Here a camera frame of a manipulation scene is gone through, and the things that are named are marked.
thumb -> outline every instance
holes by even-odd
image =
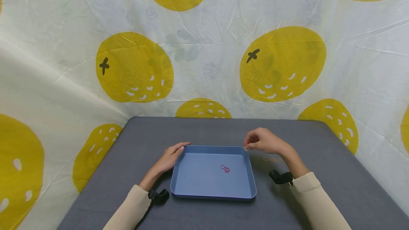
[[[257,141],[255,143],[249,143],[247,144],[244,148],[246,150],[253,150],[253,149],[258,149],[258,146],[260,145],[260,141]]]
[[[185,149],[185,147],[181,146],[177,149],[177,151],[174,153],[175,157],[178,158],[181,153],[183,152],[183,150]]]

black wrist strap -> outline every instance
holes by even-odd
[[[282,185],[285,183],[290,183],[290,185],[293,185],[293,175],[288,171],[283,174],[279,174],[278,171],[270,171],[269,173],[270,178],[274,181],[275,184]]]
[[[149,190],[148,198],[154,204],[166,203],[166,201],[169,198],[169,192],[166,189],[164,189],[164,190],[162,190],[162,192],[157,193],[155,190],[151,189],[151,190]]]

right hand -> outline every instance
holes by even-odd
[[[244,140],[246,150],[258,149],[267,154],[282,154],[288,147],[291,146],[287,142],[261,127],[247,133]]]

forearm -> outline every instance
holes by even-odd
[[[148,192],[134,185],[103,230],[134,230],[150,205]]]
[[[304,208],[314,230],[351,229],[314,173],[310,172],[294,179],[290,189]]]
[[[290,145],[283,147],[279,155],[283,158],[294,179],[310,172],[302,162],[298,153]]]
[[[160,171],[150,169],[140,184],[132,187],[103,230],[134,230],[151,205],[148,191],[153,188],[159,176],[161,176]]]

tray rim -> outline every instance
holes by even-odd
[[[214,196],[208,196],[208,195],[182,195],[182,194],[179,194],[179,193],[175,193],[175,191],[173,190],[173,188],[172,188],[172,183],[174,182],[174,181],[176,181],[174,178],[173,178],[173,176],[174,176],[174,173],[175,173],[175,171],[174,171],[174,168],[172,169],[172,178],[171,178],[171,180],[170,180],[170,186],[169,186],[169,188],[170,188],[170,192],[172,192],[172,194],[174,195],[174,196],[176,196],[176,197],[183,197],[183,198],[210,198],[210,199],[212,199],[212,200],[214,200],[214,199],[222,199],[222,200],[234,200],[234,199],[236,199],[236,200],[253,200],[255,197],[256,197],[256,195],[257,195],[257,186],[256,186],[256,180],[255,180],[255,176],[254,176],[254,173],[253,173],[253,167],[252,167],[252,165],[251,165],[251,160],[250,160],[250,156],[249,156],[249,154],[247,153],[247,151],[244,149],[244,147],[242,147],[242,146],[209,146],[209,145],[207,145],[207,146],[204,146],[204,145],[189,145],[189,147],[239,147],[239,148],[241,148],[242,150],[244,150],[245,151],[245,156],[247,156],[248,157],[248,159],[249,159],[249,165],[250,165],[250,170],[251,170],[251,178],[249,178],[249,180],[250,180],[250,182],[252,181],[252,183],[254,183],[254,187],[255,187],[255,194],[252,196],[252,197],[250,197],[250,198],[241,198],[241,197],[214,197]],[[178,160],[176,161],[176,163],[175,163],[175,166],[176,165],[178,165],[179,163],[180,163],[180,161],[181,161],[181,157],[179,157],[178,158]]]

